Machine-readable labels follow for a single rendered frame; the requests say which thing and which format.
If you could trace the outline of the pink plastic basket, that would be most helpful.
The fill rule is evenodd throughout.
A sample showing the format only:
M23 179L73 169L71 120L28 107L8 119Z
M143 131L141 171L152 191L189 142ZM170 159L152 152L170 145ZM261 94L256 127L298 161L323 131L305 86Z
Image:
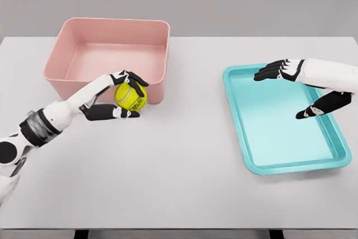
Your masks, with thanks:
M147 102L166 91L170 26L160 20L71 18L60 30L43 75L67 99L103 74L132 71L146 81Z

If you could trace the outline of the blue rectangular tray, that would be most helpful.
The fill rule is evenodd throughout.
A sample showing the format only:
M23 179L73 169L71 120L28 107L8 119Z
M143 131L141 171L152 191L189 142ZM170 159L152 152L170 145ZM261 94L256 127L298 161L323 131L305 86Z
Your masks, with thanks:
M322 91L284 79L256 82L263 64L235 65L223 81L242 156L257 175L345 167L352 154L334 116L296 119Z

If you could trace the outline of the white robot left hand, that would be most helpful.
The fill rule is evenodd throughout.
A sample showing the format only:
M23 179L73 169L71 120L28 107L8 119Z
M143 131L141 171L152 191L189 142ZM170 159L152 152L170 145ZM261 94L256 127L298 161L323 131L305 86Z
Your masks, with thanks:
M112 74L101 75L65 100L68 115L73 118L82 113L89 121L140 117L137 108L125 108L117 103L95 104L97 98L110 87L123 85L129 86L130 92L135 93L140 98L145 97L144 90L149 86L145 80L131 71L121 70Z

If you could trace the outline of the yellow tennis ball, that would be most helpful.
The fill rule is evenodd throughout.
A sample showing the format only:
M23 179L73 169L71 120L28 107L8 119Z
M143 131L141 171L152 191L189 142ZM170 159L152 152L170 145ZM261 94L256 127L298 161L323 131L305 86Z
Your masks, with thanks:
M144 94L143 97L139 96L135 88L128 83L122 83L117 86L114 98L119 107L129 111L139 111L147 104L147 90L144 86L137 84Z

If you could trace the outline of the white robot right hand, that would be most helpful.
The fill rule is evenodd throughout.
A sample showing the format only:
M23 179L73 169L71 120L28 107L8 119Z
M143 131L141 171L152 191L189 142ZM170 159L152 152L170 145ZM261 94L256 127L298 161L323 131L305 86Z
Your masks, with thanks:
M358 94L357 66L314 58L274 61L260 68L253 79L285 79L331 90L298 112L295 116L297 119L321 116L341 109L352 102L353 95Z

